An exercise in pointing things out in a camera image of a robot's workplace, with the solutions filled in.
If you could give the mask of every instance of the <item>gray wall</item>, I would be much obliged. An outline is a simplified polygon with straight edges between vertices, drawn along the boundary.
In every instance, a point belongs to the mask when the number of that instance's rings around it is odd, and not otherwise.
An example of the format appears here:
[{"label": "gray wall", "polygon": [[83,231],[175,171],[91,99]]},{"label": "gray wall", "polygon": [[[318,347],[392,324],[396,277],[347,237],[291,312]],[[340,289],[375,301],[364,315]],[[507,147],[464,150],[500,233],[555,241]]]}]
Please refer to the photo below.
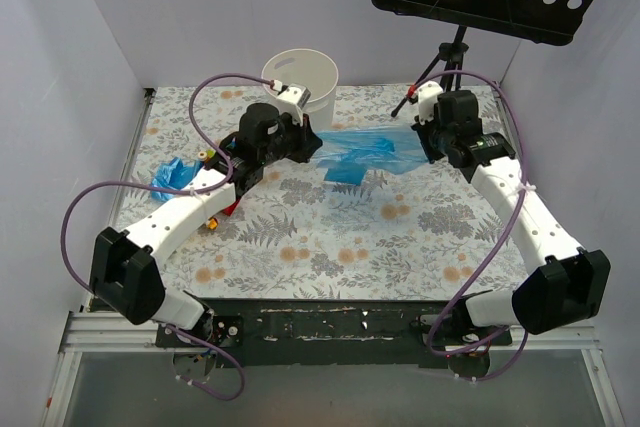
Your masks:
[{"label": "gray wall", "polygon": [[[145,87],[197,85],[220,72],[259,74],[273,55],[311,47],[342,85],[409,82],[455,26],[397,17],[371,0],[96,0]],[[518,41],[470,31],[467,67],[502,78]]]},{"label": "gray wall", "polygon": [[[62,214],[89,183],[119,177],[143,92],[93,0],[0,0],[0,39],[0,425],[22,427],[39,425],[82,297],[60,260]],[[73,219],[84,276],[113,196]]]},{"label": "gray wall", "polygon": [[504,81],[532,182],[612,271],[596,318],[629,425],[640,421],[640,0],[596,0],[567,47],[523,42]]}]

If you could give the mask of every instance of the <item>tripod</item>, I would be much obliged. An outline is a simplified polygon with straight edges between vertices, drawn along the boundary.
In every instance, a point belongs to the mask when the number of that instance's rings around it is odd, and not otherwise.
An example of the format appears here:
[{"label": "tripod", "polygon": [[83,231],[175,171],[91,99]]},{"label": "tripod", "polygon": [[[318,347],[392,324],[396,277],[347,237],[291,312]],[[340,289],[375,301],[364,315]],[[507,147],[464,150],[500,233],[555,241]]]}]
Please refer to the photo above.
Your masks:
[{"label": "tripod", "polygon": [[[391,117],[396,117],[400,109],[404,107],[404,104],[408,102],[414,103],[415,100],[412,100],[414,86],[424,79],[427,75],[431,73],[431,71],[438,65],[438,62],[443,61],[446,62],[444,70],[462,70],[462,61],[464,60],[464,54],[469,50],[469,46],[462,42],[464,39],[464,34],[467,32],[467,28],[462,25],[458,26],[458,30],[456,31],[456,36],[453,39],[453,42],[443,42],[440,44],[438,48],[438,53],[431,61],[431,63],[427,66],[427,68],[422,72],[418,80],[414,82],[414,84],[409,88],[407,95],[400,101],[395,109],[391,112]],[[445,92],[451,91],[453,88],[453,78],[456,78],[456,90],[460,90],[460,83],[462,82],[462,75],[443,75],[440,78],[440,87]]]}]

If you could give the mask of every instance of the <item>floral pattern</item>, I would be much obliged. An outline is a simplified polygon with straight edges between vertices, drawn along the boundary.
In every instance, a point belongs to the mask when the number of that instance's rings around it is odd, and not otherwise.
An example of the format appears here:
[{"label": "floral pattern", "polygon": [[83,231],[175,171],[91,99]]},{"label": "floral pattern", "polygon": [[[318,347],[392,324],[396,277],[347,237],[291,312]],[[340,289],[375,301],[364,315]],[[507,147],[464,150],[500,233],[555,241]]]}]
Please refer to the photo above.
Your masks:
[{"label": "floral pattern", "polygon": [[[488,130],[502,130],[490,89],[471,87]],[[404,85],[339,87],[334,129],[408,124],[405,107],[389,116]],[[194,159],[205,148],[190,125],[190,88],[158,90],[132,177],[149,183],[161,162]],[[268,101],[261,87],[211,87],[196,117],[213,139],[237,129],[246,107]],[[280,161],[215,231],[201,228],[162,268],[166,285],[202,297],[423,299],[450,298],[489,252],[500,219],[445,161],[401,176],[370,171],[359,186],[326,183],[325,171]],[[118,227],[159,204],[148,192],[124,198]],[[525,278],[509,242],[471,292],[513,288]]]}]

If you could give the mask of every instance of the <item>crumpled blue bag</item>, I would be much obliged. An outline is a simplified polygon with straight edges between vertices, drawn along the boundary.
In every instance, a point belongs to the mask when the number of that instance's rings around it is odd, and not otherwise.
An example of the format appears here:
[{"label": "crumpled blue bag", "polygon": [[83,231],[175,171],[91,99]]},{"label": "crumpled blue bag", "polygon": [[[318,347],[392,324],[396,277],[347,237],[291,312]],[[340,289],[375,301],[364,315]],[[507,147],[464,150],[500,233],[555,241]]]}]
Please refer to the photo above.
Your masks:
[{"label": "crumpled blue bag", "polygon": [[324,180],[360,185],[368,170],[401,175],[428,164],[411,126],[381,126],[362,130],[317,132],[323,146],[314,154]]},{"label": "crumpled blue bag", "polygon": [[[192,165],[184,165],[180,157],[174,157],[167,164],[160,164],[156,175],[151,181],[152,187],[162,187],[165,189],[182,190],[197,175],[202,168],[202,162],[195,161]],[[151,198],[166,202],[173,198],[173,194],[163,194],[160,192],[151,192]]]}]

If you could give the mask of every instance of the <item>bucket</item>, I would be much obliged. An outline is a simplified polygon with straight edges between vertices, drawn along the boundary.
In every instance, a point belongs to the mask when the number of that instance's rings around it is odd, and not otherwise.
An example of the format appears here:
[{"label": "bucket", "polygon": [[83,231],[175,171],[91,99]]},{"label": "bucket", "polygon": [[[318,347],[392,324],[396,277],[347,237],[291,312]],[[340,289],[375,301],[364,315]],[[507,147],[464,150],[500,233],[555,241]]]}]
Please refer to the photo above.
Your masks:
[{"label": "bucket", "polygon": [[[309,115],[314,131],[329,130],[336,101],[338,67],[322,52],[311,49],[292,49],[269,60],[262,69],[262,78],[279,80],[284,84],[298,84],[311,92],[307,105],[302,109]],[[277,92],[265,86],[278,106]]]}]

